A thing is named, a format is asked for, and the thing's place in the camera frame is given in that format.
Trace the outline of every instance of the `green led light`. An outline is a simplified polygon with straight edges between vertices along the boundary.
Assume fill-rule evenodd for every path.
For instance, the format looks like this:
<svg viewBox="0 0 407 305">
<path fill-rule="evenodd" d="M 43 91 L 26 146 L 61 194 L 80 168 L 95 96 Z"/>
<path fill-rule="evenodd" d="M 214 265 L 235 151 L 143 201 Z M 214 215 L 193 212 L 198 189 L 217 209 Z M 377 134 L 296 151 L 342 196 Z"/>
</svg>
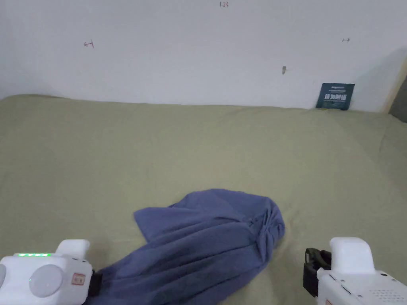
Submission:
<svg viewBox="0 0 407 305">
<path fill-rule="evenodd" d="M 52 253 L 19 253 L 18 256 L 52 256 Z"/>
</svg>

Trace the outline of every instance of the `handwritten mark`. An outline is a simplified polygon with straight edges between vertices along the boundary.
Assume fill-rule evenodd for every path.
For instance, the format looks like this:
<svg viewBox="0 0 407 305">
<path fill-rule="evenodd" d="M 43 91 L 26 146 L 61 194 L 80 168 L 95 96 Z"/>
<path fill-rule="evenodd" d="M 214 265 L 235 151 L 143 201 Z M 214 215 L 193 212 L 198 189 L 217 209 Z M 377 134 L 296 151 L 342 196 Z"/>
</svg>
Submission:
<svg viewBox="0 0 407 305">
<path fill-rule="evenodd" d="M 95 48 L 95 47 L 93 46 L 93 41 L 92 41 L 92 39 L 90 40 L 90 43 L 87 44 L 87 43 L 85 42 L 83 45 L 84 45 L 85 47 L 87 47 L 87 46 L 90 45 L 90 44 L 92 45 L 92 48 Z"/>
</svg>

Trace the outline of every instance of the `blue cloth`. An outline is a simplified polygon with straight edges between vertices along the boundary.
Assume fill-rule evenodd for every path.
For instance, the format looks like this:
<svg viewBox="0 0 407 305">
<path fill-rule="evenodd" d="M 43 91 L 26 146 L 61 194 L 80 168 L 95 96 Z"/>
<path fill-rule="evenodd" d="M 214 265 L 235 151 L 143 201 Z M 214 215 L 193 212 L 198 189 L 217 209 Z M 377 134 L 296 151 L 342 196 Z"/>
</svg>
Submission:
<svg viewBox="0 0 407 305">
<path fill-rule="evenodd" d="M 228 190 L 134 218 L 147 244 L 102 269 L 101 294 L 87 304 L 217 304 L 266 267 L 285 231 L 271 199 Z"/>
</svg>

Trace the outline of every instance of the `robotic arm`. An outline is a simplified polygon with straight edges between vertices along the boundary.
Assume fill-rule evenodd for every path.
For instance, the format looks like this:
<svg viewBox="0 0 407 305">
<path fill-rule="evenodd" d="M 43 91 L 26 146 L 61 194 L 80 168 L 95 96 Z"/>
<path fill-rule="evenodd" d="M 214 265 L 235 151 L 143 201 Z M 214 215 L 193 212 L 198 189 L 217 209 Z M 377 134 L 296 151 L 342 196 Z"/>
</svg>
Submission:
<svg viewBox="0 0 407 305">
<path fill-rule="evenodd" d="M 87 240 L 64 240 L 55 253 L 16 253 L 0 261 L 0 305 L 82 305 L 102 277 L 85 260 Z"/>
<path fill-rule="evenodd" d="M 318 305 L 407 304 L 407 286 L 375 270 L 365 241 L 335 237 L 330 246 L 305 251 L 303 286 Z"/>
</svg>

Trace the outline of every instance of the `green fabric surface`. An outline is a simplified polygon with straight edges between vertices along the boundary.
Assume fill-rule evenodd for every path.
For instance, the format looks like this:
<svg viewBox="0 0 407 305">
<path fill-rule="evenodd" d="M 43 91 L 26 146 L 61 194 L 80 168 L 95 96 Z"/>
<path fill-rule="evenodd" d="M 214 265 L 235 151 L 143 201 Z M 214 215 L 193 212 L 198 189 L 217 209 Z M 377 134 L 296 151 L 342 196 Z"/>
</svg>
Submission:
<svg viewBox="0 0 407 305">
<path fill-rule="evenodd" d="M 407 124 L 390 115 L 12 96 L 0 101 L 0 257 L 90 240 L 98 269 L 142 246 L 132 213 L 209 188 L 272 198 L 269 266 L 224 304 L 306 304 L 307 247 L 356 236 L 407 283 Z"/>
</svg>

